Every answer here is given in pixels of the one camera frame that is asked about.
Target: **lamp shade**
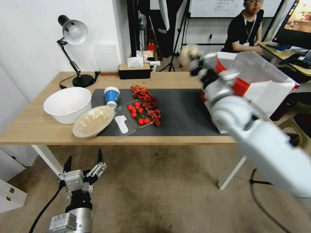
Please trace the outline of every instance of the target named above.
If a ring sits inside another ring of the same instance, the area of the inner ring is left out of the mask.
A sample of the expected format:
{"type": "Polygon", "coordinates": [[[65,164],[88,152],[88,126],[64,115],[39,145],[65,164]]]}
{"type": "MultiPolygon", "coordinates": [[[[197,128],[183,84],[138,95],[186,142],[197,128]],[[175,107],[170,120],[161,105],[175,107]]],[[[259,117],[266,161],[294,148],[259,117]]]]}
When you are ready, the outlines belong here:
{"type": "Polygon", "coordinates": [[[70,20],[67,16],[58,17],[59,24],[63,27],[65,40],[72,45],[82,44],[88,34],[87,27],[78,20],[70,20]]]}

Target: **white cabinet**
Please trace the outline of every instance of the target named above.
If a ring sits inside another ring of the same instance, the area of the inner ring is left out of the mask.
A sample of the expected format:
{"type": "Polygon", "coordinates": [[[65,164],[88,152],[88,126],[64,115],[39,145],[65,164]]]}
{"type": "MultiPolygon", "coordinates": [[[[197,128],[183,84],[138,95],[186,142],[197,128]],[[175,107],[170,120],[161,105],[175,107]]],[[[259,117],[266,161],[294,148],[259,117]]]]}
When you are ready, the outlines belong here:
{"type": "Polygon", "coordinates": [[[22,207],[27,194],[0,180],[0,213],[22,207]]]}
{"type": "MultiPolygon", "coordinates": [[[[1,66],[0,81],[1,134],[28,106],[28,101],[1,66]]],[[[37,155],[31,146],[0,145],[0,179],[11,179],[24,170],[24,166],[31,166],[37,155]]]]}

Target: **man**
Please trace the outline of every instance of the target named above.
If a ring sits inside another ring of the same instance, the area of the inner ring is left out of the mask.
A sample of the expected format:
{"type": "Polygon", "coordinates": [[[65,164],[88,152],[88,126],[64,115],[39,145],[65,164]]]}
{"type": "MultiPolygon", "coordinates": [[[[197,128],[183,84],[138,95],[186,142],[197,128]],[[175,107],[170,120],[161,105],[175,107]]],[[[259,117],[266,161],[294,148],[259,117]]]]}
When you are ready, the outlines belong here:
{"type": "Polygon", "coordinates": [[[235,17],[229,25],[224,52],[262,52],[258,44],[261,41],[262,33],[261,21],[264,11],[261,8],[263,1],[244,0],[245,10],[235,17]]]}

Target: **eyeglasses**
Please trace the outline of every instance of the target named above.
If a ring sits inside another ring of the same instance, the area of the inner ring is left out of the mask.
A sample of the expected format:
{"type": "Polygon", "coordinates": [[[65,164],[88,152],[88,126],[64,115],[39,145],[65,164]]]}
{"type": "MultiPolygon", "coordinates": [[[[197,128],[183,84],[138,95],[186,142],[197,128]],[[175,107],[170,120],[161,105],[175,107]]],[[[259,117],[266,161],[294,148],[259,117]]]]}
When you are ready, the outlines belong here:
{"type": "Polygon", "coordinates": [[[251,5],[255,5],[256,3],[263,4],[263,1],[264,0],[249,0],[249,1],[246,1],[245,3],[251,4],[251,5]]]}

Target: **computer screen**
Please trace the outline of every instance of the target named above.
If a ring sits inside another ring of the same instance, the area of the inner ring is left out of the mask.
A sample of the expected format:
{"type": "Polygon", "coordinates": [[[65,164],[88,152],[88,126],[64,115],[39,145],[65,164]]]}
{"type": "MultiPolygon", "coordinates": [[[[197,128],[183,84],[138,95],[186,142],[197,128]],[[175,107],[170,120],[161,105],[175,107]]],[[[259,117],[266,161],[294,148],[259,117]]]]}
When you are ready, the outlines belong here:
{"type": "Polygon", "coordinates": [[[311,0],[294,2],[273,41],[311,49],[311,0]]]}

